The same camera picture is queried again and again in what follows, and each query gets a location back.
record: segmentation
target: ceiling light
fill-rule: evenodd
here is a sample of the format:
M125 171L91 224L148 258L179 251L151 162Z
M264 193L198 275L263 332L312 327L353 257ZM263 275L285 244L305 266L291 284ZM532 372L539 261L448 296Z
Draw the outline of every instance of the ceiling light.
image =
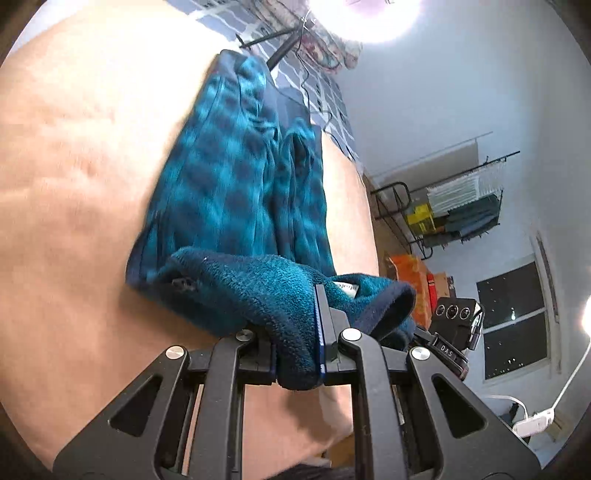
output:
M345 40L380 43L412 26L420 0L310 0L310 10L324 28Z

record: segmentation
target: lamp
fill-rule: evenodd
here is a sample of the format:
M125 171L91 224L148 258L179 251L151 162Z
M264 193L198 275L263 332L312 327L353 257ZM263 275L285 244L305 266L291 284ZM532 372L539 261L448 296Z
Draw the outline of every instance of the lamp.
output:
M420 11L420 0L310 0L324 28L345 40L380 43L405 33Z
M581 366L583 365L589 351L591 350L591 296L587 299L587 303L585 304L585 309L583 311L583 330L589 335L589 344L587 345L587 349L583 354L583 357L579 361L579 364L574 369L573 373L567 380L566 384L560 391L558 398L556 398L554 404L548 408L547 410L541 411L530 418L526 418L525 420L521 420L516 422L513 425L513 432L520 438L529 437L536 433L542 433L548 426L554 421L554 409L558 405L558 402L562 399L564 392L569 387L570 383L572 382L574 376L577 374Z

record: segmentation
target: blue plaid blanket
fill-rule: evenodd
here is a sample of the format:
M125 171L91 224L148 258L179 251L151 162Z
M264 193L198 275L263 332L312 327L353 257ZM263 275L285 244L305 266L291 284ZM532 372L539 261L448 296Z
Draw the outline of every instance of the blue plaid blanket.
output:
M320 130L301 93L278 90L258 58L221 52L160 175L126 282L215 335L265 326L282 385L314 386L313 286L341 279L322 177ZM414 292L387 288L384 278L354 280L366 285L356 301L333 285L329 304L352 324L365 315L366 333L380 323L380 336L393 332L403 348L414 325L394 330Z

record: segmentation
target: window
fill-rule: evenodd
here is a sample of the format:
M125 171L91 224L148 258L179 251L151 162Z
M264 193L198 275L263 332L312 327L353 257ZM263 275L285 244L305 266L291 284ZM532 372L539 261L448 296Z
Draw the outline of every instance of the window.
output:
M548 358L548 325L535 262L476 284L485 308L485 379Z

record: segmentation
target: bed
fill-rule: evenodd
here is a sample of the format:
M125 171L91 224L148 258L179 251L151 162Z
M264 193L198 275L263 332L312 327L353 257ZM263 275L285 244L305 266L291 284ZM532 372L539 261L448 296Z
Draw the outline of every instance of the bed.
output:
M215 339L125 285L160 170L215 55L234 43L160 0L100 0L0 67L0 402L51 468L170 345ZM378 274L365 188L323 137L338 274ZM348 387L249 387L243 476L352 431Z

